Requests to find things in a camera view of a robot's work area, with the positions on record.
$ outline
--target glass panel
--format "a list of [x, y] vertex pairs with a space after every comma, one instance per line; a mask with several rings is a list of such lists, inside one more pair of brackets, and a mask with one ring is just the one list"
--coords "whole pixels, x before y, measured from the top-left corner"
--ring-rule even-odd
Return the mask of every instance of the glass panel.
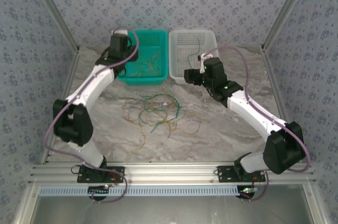
[[31, 224], [38, 223], [313, 223], [303, 187], [272, 186], [257, 202], [236, 197], [125, 197], [92, 204], [87, 197], [39, 197]]

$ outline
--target patterned wallpaper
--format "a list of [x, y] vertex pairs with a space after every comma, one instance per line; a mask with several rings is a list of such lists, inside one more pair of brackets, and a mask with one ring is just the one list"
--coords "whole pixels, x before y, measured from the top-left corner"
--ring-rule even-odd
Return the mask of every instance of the patterned wallpaper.
[[290, 119], [298, 121], [318, 183], [338, 223], [338, 0], [298, 0], [270, 59]]
[[0, 223], [10, 223], [72, 60], [41, 0], [0, 0]]
[[109, 44], [116, 25], [213, 30], [223, 44], [261, 44], [284, 0], [54, 0], [76, 41]]

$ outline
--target gray marble table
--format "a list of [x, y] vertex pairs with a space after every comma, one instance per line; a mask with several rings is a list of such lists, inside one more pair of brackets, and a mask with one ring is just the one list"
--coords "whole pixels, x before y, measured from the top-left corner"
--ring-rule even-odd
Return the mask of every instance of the gray marble table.
[[[261, 54], [241, 49], [250, 70], [250, 95], [271, 113], [278, 115], [277, 105]], [[100, 53], [95, 49], [81, 48], [71, 91], [76, 90], [91, 72]], [[228, 78], [244, 86], [245, 68], [241, 58], [233, 51], [221, 51], [220, 59]], [[93, 140], [109, 161], [125, 161], [126, 154], [143, 143], [140, 127], [123, 118], [123, 107], [137, 116], [143, 103], [141, 95], [153, 95], [160, 90], [171, 91], [186, 107], [187, 115], [178, 122], [179, 128], [193, 132], [202, 117], [200, 130], [195, 135], [174, 131], [160, 125], [145, 126], [146, 144], [129, 156], [129, 161], [233, 161], [243, 154], [262, 148], [263, 139], [243, 118], [214, 101], [203, 87], [178, 85], [169, 77], [160, 86], [127, 86], [114, 81], [97, 99], [90, 116], [94, 126]], [[59, 138], [55, 148], [71, 151]], [[51, 153], [50, 161], [73, 160], [72, 157]]]

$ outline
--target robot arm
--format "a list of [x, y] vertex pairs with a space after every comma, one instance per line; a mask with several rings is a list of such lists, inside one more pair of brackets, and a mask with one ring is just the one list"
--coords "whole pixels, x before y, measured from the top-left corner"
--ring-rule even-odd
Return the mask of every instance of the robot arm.
[[271, 122], [252, 108], [242, 86], [228, 80], [224, 73], [223, 63], [219, 58], [213, 58], [211, 54], [207, 56], [202, 54], [199, 56], [199, 60], [201, 61], [201, 69], [185, 70], [185, 81], [194, 85], [203, 85], [213, 99], [243, 117], [266, 142], [264, 151], [248, 153], [234, 162], [238, 177], [252, 176], [251, 173], [260, 170], [271, 170], [276, 174], [281, 174], [305, 157], [301, 146], [274, 122], [285, 125], [304, 142], [299, 124], [296, 122], [286, 123], [249, 97], [251, 103], [272, 118]]
[[[72, 149], [77, 151], [77, 154], [84, 160], [84, 165], [89, 163], [95, 167], [105, 168], [106, 166], [104, 156], [98, 151], [91, 139], [93, 125], [89, 112], [102, 91], [114, 81], [120, 72], [125, 70], [125, 64], [109, 70], [103, 70], [103, 68], [125, 59], [134, 51], [135, 46], [128, 46], [128, 41], [131, 42], [127, 31], [122, 30], [112, 33], [110, 47], [105, 49], [101, 57], [96, 61], [96, 65], [88, 78], [66, 100], [56, 100], [53, 105], [53, 115], [55, 118], [60, 110], [76, 97], [76, 100], [71, 104], [69, 109], [56, 122], [54, 133], [62, 141], [67, 142]], [[137, 58], [138, 53], [130, 61], [135, 61]]]

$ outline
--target plastic basket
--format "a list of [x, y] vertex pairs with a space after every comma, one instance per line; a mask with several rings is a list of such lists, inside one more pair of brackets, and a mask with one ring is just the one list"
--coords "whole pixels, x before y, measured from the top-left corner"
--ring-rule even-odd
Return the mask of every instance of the plastic basket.
[[[168, 77], [168, 35], [164, 30], [136, 30], [138, 59], [126, 63], [126, 73], [117, 79], [128, 85], [160, 85]], [[133, 44], [136, 43], [128, 32]]]
[[[184, 70], [198, 69], [198, 55], [217, 46], [215, 34], [210, 30], [174, 30], [169, 33], [169, 75], [178, 84], [185, 84]], [[218, 51], [212, 53], [218, 57]]]

